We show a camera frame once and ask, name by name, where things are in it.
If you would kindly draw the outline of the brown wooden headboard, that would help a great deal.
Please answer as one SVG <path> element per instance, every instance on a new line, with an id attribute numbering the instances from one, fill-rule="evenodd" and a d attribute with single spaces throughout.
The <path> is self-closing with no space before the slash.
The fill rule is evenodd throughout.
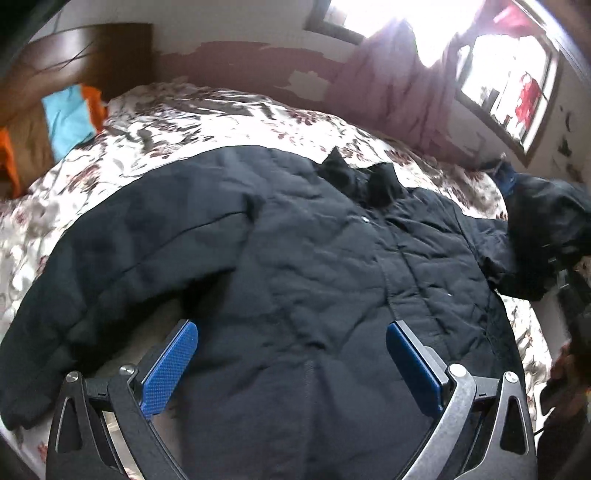
<path id="1" fill-rule="evenodd" d="M 27 44 L 1 79 L 1 123 L 74 84 L 110 100 L 154 81 L 153 26 L 108 23 L 51 34 Z"/>

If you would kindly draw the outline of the dark framed window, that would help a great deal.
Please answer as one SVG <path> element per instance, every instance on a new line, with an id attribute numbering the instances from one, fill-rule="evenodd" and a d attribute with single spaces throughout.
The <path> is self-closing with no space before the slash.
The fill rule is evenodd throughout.
<path id="1" fill-rule="evenodd" d="M 557 96 L 562 60 L 541 22 L 522 1 L 317 1 L 308 31 L 359 45 L 393 21 L 407 22 L 420 59 L 433 66 L 445 44 L 462 45 L 456 99 L 486 124 L 517 159 L 529 166 Z M 542 96 L 531 126 L 515 108 L 521 77 L 537 80 Z"/>

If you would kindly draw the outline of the pink curtain left panel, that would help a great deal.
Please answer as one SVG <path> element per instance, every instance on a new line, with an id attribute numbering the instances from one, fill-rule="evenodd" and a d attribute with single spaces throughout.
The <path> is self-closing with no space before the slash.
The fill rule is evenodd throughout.
<path id="1" fill-rule="evenodd" d="M 356 47 L 325 91 L 325 107 L 349 123 L 457 163 L 462 152 L 448 126 L 460 46 L 457 38 L 449 41 L 427 67 L 411 26 L 393 22 Z"/>

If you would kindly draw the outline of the black padded winter jacket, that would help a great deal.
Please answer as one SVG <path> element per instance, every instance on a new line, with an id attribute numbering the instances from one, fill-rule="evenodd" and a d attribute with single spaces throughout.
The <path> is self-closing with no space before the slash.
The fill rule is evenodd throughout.
<path id="1" fill-rule="evenodd" d="M 526 279 L 496 219 L 355 169 L 222 148 L 143 175 L 65 232 L 1 344 L 1 417 L 33 426 L 176 299 L 199 347 L 179 386 L 192 479 L 393 479 L 431 422 L 386 347 L 408 324 L 472 374 L 522 372 L 503 300 Z"/>

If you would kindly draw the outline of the red garment outside window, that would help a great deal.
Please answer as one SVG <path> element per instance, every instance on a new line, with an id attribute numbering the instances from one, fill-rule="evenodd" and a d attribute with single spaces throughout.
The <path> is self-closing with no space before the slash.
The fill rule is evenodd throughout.
<path id="1" fill-rule="evenodd" d="M 535 115 L 537 104 L 542 96 L 542 89 L 535 78 L 528 73 L 521 77 L 522 89 L 519 95 L 515 115 L 519 123 L 529 129 Z"/>

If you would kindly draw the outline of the blue bag by bed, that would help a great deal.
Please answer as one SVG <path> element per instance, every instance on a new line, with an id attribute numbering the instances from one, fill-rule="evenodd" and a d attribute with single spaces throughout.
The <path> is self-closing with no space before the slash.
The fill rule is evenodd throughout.
<path id="1" fill-rule="evenodd" d="M 491 177 L 503 197 L 512 194 L 517 172 L 506 159 L 498 158 L 486 161 L 480 165 L 479 171 Z"/>

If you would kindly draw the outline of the orange blue brown pillow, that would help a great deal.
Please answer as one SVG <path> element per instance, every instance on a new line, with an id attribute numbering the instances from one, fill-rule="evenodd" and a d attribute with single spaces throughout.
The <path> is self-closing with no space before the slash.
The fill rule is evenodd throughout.
<path id="1" fill-rule="evenodd" d="M 1 197 L 14 199 L 71 150 L 103 130 L 101 91 L 76 84 L 52 93 L 1 128 Z"/>

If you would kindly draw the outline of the floral bed quilt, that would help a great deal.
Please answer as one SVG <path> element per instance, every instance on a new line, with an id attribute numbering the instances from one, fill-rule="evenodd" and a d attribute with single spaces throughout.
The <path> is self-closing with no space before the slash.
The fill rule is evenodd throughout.
<path id="1" fill-rule="evenodd" d="M 503 220 L 505 202 L 483 173 L 437 162 L 394 139 L 384 139 L 327 113 L 296 109 L 263 95 L 153 83 L 110 101 L 105 130 L 41 177 L 29 193 L 1 206 L 1 344 L 33 282 L 56 244 L 83 214 L 143 175 L 209 151 L 245 146 L 291 153 L 322 163 L 332 152 L 355 169 L 390 163 L 402 186 L 435 192 L 473 218 Z M 517 373 L 529 397 L 547 379 L 551 363 L 536 314 L 523 300 L 505 297 L 506 315 L 522 363 Z M 86 375 L 111 374 L 137 361 L 179 319 L 180 303 L 168 300 L 146 315 L 104 364 Z M 179 387 L 154 422 L 181 459 Z M 37 476 L 46 467 L 50 412 L 33 426 L 1 435 Z"/>

